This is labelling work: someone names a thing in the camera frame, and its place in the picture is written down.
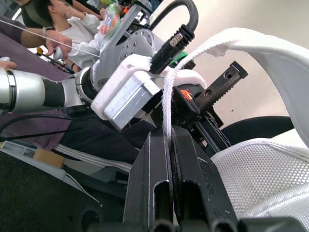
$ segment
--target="person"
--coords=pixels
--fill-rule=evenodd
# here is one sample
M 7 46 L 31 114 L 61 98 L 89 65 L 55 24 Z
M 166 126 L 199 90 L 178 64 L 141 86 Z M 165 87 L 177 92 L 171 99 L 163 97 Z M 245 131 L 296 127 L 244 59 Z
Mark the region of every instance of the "person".
M 52 24 L 49 22 L 44 21 L 42 18 L 39 17 L 37 11 L 34 10 L 34 5 L 39 1 L 44 0 L 11 0 L 18 5 L 21 6 L 22 9 L 22 17 L 24 23 L 29 28 L 42 28 L 42 27 L 51 27 Z M 87 4 L 83 0 L 64 0 L 67 5 L 73 6 L 80 12 L 86 12 L 88 14 L 96 16 L 99 20 L 102 17 L 99 14 L 99 10 L 91 5 Z
M 0 16 L 0 20 L 24 28 L 24 25 L 21 23 L 12 21 L 4 16 Z M 42 33 L 41 29 L 27 29 L 38 34 Z M 50 39 L 71 45 L 71 39 L 56 31 L 48 30 L 46 35 Z M 17 69 L 40 74 L 54 81 L 62 81 L 67 77 L 66 73 L 42 60 L 27 49 L 45 43 L 48 48 L 47 55 L 52 54 L 54 48 L 59 45 L 50 40 L 45 41 L 39 36 L 22 31 L 13 26 L 8 26 L 0 21 L 0 56 L 11 59 L 11 62 L 0 62 L 0 66 L 5 69 Z M 70 52 L 70 48 L 63 45 L 59 46 L 66 57 Z M 61 111 L 55 110 L 44 112 L 44 114 L 64 115 Z M 0 116 L 0 125 L 22 115 L 24 114 L 4 114 Z M 142 121 L 126 129 L 123 133 L 118 133 L 109 123 L 104 123 L 99 120 L 68 121 L 52 118 L 31 118 L 10 125 L 1 135 L 11 137 L 63 131 L 66 129 L 79 130 L 26 138 L 22 142 L 45 150 L 53 150 L 67 158 L 74 157 L 97 166 L 113 165 L 123 169 L 124 167 L 129 168 L 129 165 L 126 163 L 132 164 L 134 162 L 139 153 L 136 147 L 141 148 L 148 132 L 153 127 Z
M 66 6 L 60 0 L 38 1 L 35 4 L 35 10 L 44 21 L 52 24 L 56 31 L 70 37 L 73 47 L 79 49 L 73 49 L 69 53 L 70 61 L 80 68 L 85 68 L 92 66 L 98 60 L 96 56 L 100 54 L 100 51 L 97 49 L 95 41 L 97 28 L 100 25 L 98 18 Z

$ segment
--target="dark shirt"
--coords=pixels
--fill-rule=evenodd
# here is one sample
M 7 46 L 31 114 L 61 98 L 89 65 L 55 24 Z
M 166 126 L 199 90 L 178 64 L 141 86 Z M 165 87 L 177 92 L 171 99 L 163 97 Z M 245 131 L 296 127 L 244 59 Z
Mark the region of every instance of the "dark shirt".
M 0 19 L 11 24 L 24 28 L 25 26 L 17 21 L 0 16 Z M 68 75 L 52 64 L 42 60 L 37 55 L 30 52 L 21 45 L 22 30 L 0 22 L 0 56 L 9 57 L 12 62 L 17 64 L 17 70 L 29 73 L 36 73 L 54 81 L 62 81 Z M 44 114 L 53 114 L 63 116 L 60 111 L 47 111 Z M 0 116 L 0 125 L 5 122 L 25 114 L 5 114 Z M 46 133 L 53 131 L 63 131 L 69 127 L 70 121 L 49 119 L 49 118 L 31 118 L 16 122 L 7 127 L 1 135 L 5 137 Z M 43 148 L 45 150 L 53 149 L 62 139 L 63 134 L 40 136 L 24 139 L 23 142 Z

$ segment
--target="black cable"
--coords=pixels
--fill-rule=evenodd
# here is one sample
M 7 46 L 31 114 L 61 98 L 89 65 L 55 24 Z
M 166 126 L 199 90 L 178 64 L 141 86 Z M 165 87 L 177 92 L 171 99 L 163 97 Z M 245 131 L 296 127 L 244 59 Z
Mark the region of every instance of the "black cable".
M 75 129 L 62 130 L 62 131 L 60 130 L 60 131 L 41 133 L 41 134 L 21 135 L 21 136 L 15 136 L 15 137 L 1 137 L 0 136 L 0 142 L 17 140 L 17 139 L 27 139 L 27 138 L 33 138 L 33 137 L 39 137 L 39 136 L 45 136 L 45 135 L 51 135 L 51 134 L 61 134 L 61 133 L 66 133 L 66 132 L 70 132 L 70 131 L 77 131 L 77 130 L 80 130 L 80 129 L 82 129 L 82 128 L 75 128 Z
M 133 22 L 131 25 L 134 25 L 134 26 L 139 27 L 139 28 L 145 28 L 145 29 L 148 29 L 148 27 L 147 27 L 147 26 L 142 25 L 142 24 L 139 24 L 139 23 L 134 23 L 134 22 Z
M 149 30 L 153 30 L 169 12 L 171 12 L 173 9 L 175 9 L 178 6 L 187 7 L 189 11 L 189 15 L 190 15 L 190 19 L 187 24 L 187 27 L 191 31 L 194 31 L 197 28 L 197 24 L 198 24 L 198 11 L 197 11 L 197 7 L 195 6 L 192 0 L 175 0 L 174 2 L 172 2 L 154 20 L 154 22 L 150 25 Z
M 134 1 L 133 4 L 136 4 L 136 5 L 141 6 L 143 9 L 145 9 L 146 11 L 148 11 L 150 14 L 153 13 L 147 6 L 145 6 L 145 5 L 144 5 L 143 3 L 141 3 L 140 1 Z
M 62 119 L 62 120 L 78 120 L 78 121 L 85 121 L 85 120 L 91 120 L 91 119 L 98 119 L 98 117 L 82 117 L 82 118 L 76 118 L 76 117 L 68 117 L 68 116 L 58 116 L 58 115 L 44 115 L 44 114 L 39 114 L 39 115 L 25 115 L 21 117 L 14 118 L 6 123 L 4 123 L 0 127 L 0 134 L 3 132 L 5 128 L 10 126 L 13 123 L 16 123 L 18 121 L 26 120 L 29 118 L 36 118 L 36 117 L 46 117 L 46 118 L 57 118 L 57 119 Z

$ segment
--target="plastic bag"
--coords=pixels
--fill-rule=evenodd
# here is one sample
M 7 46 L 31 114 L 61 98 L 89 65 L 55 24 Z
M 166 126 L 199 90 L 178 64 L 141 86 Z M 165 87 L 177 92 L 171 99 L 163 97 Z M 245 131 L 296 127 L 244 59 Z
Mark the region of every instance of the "plastic bag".
M 104 49 L 106 42 L 112 37 L 119 25 L 120 7 L 117 3 L 114 3 L 106 8 L 104 21 L 101 21 L 97 36 L 95 36 L 99 51 Z
M 106 6 L 112 5 L 114 3 L 118 3 L 118 0 L 101 0 L 101 2 L 103 4 L 105 4 Z

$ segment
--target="robotic arm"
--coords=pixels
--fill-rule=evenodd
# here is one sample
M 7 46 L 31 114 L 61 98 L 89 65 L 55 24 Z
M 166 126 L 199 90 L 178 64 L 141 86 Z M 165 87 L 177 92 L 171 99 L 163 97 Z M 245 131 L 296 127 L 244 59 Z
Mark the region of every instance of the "robotic arm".
M 124 43 L 105 49 L 92 67 L 62 82 L 28 72 L 1 70 L 1 112 L 62 109 L 72 115 L 91 107 L 100 118 L 121 130 L 163 88 L 164 76 L 171 68 L 164 67 L 160 74 L 149 72 L 150 57 L 157 54 L 162 45 L 163 41 L 150 30 L 140 29 Z M 110 91 L 100 92 L 106 83 Z M 188 83 L 206 88 L 206 82 L 197 72 L 179 72 L 175 84 Z

